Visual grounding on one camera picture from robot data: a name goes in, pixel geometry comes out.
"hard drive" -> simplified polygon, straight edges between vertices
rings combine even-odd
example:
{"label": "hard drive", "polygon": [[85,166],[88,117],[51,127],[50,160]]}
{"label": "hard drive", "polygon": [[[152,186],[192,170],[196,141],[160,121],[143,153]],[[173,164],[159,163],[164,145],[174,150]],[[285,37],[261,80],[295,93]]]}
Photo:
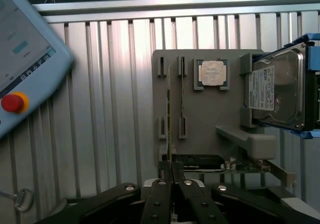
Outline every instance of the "hard drive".
{"label": "hard drive", "polygon": [[313,45],[295,44],[253,62],[245,104],[255,122],[295,131],[319,128],[319,76],[308,70]]}

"corrugated metal panel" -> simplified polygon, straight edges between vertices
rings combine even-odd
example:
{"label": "corrugated metal panel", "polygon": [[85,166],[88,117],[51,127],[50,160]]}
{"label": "corrugated metal panel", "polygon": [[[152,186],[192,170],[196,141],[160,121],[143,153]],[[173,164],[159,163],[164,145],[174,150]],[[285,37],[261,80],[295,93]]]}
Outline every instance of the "corrugated metal panel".
{"label": "corrugated metal panel", "polygon": [[[306,8],[312,11],[299,12]],[[180,11],[176,18],[169,15],[178,13],[173,10],[139,16],[46,12],[73,51],[74,68],[52,98],[0,143],[0,188],[32,188],[36,196],[26,213],[16,213],[12,201],[0,197],[0,216],[5,223],[32,223],[62,197],[91,196],[121,182],[141,184],[156,176],[151,77],[155,49],[272,51],[302,33],[317,32],[319,9],[310,3],[203,8]],[[320,210],[320,194],[310,191],[320,184],[320,142],[274,128],[266,132],[278,138],[274,161],[298,173],[292,191]],[[225,179],[244,183],[239,175]],[[218,180],[206,177],[207,182]],[[270,175],[246,175],[245,180],[247,187],[279,184]]]}

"red button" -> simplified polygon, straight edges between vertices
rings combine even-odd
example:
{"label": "red button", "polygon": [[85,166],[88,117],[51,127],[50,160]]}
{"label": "red button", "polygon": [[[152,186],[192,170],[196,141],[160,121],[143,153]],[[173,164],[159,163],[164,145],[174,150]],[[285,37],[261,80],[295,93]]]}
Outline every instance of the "red button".
{"label": "red button", "polygon": [[25,102],[19,95],[5,95],[1,100],[1,106],[8,112],[19,112],[24,107]]}

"touchscreen display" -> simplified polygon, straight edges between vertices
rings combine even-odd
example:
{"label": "touchscreen display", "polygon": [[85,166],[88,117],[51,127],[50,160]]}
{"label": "touchscreen display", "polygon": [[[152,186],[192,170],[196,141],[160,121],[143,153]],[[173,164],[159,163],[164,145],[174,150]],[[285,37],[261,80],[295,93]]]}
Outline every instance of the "touchscreen display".
{"label": "touchscreen display", "polygon": [[12,0],[0,0],[0,98],[54,53]]}

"metal ring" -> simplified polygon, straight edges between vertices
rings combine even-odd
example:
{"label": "metal ring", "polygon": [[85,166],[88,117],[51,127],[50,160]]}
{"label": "metal ring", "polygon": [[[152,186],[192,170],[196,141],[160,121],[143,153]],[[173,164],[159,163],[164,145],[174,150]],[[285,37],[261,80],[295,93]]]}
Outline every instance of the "metal ring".
{"label": "metal ring", "polygon": [[[25,205],[25,206],[22,206],[22,204],[24,203],[24,198],[26,196],[26,193],[29,193],[30,194],[30,201]],[[26,212],[28,210],[30,210],[30,208],[32,207],[32,204],[33,204],[33,200],[34,200],[34,193],[32,190],[30,189],[27,189],[27,188],[23,188],[21,189],[17,194],[16,194],[16,199],[15,199],[15,204],[14,204],[14,207],[16,208],[17,211],[20,211],[20,212]]]}

